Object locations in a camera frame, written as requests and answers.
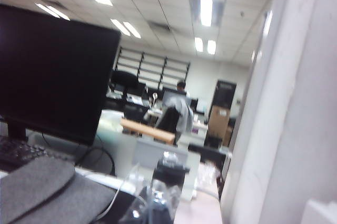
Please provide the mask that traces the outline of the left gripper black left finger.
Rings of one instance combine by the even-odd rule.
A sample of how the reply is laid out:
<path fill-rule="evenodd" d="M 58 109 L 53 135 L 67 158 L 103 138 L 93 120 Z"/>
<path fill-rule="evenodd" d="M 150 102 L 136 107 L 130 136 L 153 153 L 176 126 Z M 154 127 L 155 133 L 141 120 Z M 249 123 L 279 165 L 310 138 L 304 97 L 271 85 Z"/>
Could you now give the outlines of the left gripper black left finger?
<path fill-rule="evenodd" d="M 135 223 L 153 223 L 152 188 L 145 186 L 136 196 L 133 217 Z"/>

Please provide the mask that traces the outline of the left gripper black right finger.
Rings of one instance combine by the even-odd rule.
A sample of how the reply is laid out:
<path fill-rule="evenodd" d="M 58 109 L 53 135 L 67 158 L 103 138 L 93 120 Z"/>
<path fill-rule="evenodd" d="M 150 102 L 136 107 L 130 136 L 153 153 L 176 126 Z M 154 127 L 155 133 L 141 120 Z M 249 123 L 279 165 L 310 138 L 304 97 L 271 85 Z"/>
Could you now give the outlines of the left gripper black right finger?
<path fill-rule="evenodd" d="M 169 209 L 165 204 L 157 204 L 155 207 L 155 223 L 173 224 Z"/>

